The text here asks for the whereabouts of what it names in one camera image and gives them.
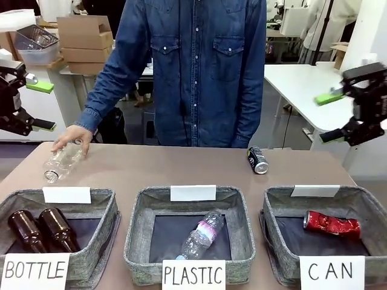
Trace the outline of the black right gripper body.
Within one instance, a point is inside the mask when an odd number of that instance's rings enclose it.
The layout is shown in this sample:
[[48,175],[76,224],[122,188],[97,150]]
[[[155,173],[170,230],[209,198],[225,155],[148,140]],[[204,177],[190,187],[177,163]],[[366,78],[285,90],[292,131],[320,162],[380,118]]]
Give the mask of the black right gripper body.
[[353,100],[353,116],[343,127],[344,140],[357,146],[385,134],[386,66],[370,63],[342,74],[343,93]]

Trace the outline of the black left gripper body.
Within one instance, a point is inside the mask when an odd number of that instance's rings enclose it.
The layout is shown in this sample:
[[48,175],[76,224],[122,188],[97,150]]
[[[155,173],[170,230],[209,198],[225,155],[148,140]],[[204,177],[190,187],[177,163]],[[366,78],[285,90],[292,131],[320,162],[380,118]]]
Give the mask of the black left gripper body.
[[19,88],[27,84],[24,63],[1,63],[1,130],[28,135],[34,118],[21,105]]

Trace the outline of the person's right hand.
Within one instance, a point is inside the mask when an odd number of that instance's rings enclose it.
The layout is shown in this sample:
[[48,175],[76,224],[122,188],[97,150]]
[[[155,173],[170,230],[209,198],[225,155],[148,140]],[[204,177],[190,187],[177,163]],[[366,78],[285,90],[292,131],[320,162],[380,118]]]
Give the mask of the person's right hand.
[[81,142],[83,155],[87,156],[92,137],[93,133],[89,130],[78,125],[71,125],[66,128],[65,132],[60,135],[53,143],[51,152],[56,153],[58,150],[66,146],[70,141],[78,140]]

